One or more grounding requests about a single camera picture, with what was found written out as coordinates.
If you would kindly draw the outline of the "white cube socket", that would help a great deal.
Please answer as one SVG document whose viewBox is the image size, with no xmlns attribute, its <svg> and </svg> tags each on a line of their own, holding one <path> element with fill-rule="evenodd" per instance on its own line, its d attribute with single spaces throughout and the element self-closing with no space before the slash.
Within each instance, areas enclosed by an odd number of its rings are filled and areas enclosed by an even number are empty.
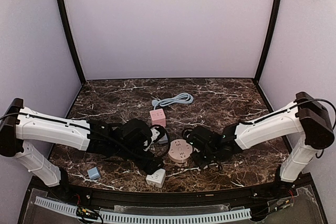
<svg viewBox="0 0 336 224">
<path fill-rule="evenodd" d="M 146 176 L 146 183 L 150 186 L 162 188 L 165 178 L 166 178 L 166 170 L 160 168 L 156 172 L 154 172 L 152 175 Z"/>
</svg>

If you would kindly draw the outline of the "round pink socket hub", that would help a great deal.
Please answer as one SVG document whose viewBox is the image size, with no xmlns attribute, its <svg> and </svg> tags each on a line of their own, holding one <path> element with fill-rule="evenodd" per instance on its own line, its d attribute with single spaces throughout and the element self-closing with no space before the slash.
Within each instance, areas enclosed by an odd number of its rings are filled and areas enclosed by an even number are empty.
<svg viewBox="0 0 336 224">
<path fill-rule="evenodd" d="M 184 139 L 176 139 L 170 143 L 168 157 L 177 164 L 185 164 L 191 158 L 193 146 Z"/>
</svg>

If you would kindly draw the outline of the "pink cube socket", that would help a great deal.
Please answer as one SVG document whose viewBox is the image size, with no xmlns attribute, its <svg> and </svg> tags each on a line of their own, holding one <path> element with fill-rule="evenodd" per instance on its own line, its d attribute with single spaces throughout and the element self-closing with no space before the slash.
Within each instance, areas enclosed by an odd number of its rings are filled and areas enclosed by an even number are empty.
<svg viewBox="0 0 336 224">
<path fill-rule="evenodd" d="M 152 125 L 160 125 L 166 127 L 166 116 L 163 109 L 155 109 L 150 111 Z"/>
</svg>

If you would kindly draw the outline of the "small blue plug adapter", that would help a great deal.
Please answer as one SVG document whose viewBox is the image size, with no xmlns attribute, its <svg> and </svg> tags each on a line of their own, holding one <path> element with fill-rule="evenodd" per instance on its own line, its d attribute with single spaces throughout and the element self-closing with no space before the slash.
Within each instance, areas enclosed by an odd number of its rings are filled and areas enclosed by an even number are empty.
<svg viewBox="0 0 336 224">
<path fill-rule="evenodd" d="M 90 180 L 97 180 L 101 178 L 100 172 L 97 167 L 87 170 L 87 174 Z"/>
</svg>

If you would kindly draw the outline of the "light blue power strip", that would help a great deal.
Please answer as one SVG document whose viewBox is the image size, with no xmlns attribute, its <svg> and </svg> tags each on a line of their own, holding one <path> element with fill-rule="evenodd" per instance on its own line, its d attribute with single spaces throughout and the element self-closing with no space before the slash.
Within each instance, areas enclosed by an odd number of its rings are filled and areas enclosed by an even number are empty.
<svg viewBox="0 0 336 224">
<path fill-rule="evenodd" d="M 158 144 L 166 144 L 168 142 L 168 137 L 166 134 L 158 140 Z"/>
</svg>

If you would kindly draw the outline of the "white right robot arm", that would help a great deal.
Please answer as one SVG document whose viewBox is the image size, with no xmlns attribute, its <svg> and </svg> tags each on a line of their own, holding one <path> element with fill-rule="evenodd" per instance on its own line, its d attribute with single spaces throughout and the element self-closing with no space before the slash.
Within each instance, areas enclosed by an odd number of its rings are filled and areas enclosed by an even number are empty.
<svg viewBox="0 0 336 224">
<path fill-rule="evenodd" d="M 192 159 L 199 168 L 216 161 L 226 161 L 251 147 L 290 134 L 299 140 L 276 173 L 279 185 L 291 185 L 318 151 L 335 140 L 335 123 L 331 122 L 325 99 L 314 99 L 299 92 L 293 102 L 283 108 L 250 121 L 239 121 L 225 127 L 221 134 L 203 126 L 185 129 L 185 139 L 196 150 Z"/>
</svg>

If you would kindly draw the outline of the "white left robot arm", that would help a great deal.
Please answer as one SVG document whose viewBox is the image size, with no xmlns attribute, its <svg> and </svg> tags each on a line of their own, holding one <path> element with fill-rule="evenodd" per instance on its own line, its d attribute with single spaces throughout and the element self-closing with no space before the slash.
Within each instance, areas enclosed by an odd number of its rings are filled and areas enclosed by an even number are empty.
<svg viewBox="0 0 336 224">
<path fill-rule="evenodd" d="M 162 186 L 165 177 L 163 155 L 155 156 L 150 146 L 166 136 L 160 125 L 148 126 L 131 119 L 125 123 L 95 120 L 62 119 L 38 113 L 12 101 L 1 116 L 1 155 L 12 157 L 52 189 L 68 191 L 68 174 L 47 160 L 30 140 L 60 144 L 105 157 L 132 160 L 148 175 L 150 183 Z"/>
</svg>

